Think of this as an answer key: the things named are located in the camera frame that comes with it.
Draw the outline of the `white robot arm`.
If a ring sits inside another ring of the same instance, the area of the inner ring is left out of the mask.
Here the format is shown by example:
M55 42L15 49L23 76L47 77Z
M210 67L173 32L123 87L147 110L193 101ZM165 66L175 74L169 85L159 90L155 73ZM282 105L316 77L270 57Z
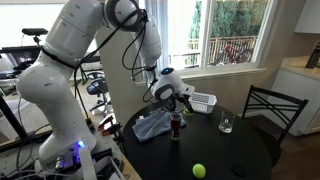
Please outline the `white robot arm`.
M70 166L80 149L96 146L69 80L94 56L88 48L103 26L134 38L132 44L143 59L140 69L146 73L148 90L156 100L175 98L187 104L195 91L172 68L156 72L160 34L154 18L136 0L68 0L35 63L20 75L17 84L22 98L37 105L52 128L39 148L37 164L44 170L54 168L58 161Z

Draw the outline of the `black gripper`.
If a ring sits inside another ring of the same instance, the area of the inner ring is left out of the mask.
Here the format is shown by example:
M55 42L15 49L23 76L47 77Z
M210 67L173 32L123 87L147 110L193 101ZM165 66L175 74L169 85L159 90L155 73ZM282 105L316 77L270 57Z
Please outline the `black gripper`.
M176 102L181 102L185 105L187 110L190 113L194 112L194 109L189 102L189 98L195 91L195 87L191 85L184 84L180 92L174 92L169 98L165 101L165 109L169 112L174 112L176 110Z

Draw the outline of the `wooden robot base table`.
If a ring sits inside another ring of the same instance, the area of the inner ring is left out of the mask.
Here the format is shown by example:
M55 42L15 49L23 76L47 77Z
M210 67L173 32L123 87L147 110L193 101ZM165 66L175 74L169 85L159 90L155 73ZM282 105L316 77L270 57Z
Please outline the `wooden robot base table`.
M44 174L53 174L58 159L62 160L61 164L64 170L72 169L80 163L79 150L81 149L81 144L90 148L84 140L78 140L71 146L68 146L65 152L55 155L53 161L48 165L42 165L39 155L40 146L51 134L51 128L42 126L36 132L31 132L26 139L2 144L0 155L1 177L13 178L31 166L38 172L42 171ZM104 135L97 129L93 131L93 135L95 136L96 144L90 153L95 161L105 156L110 156L112 160L118 159L120 162L118 167L123 180L142 180L122 153L119 143L114 140L114 135Z

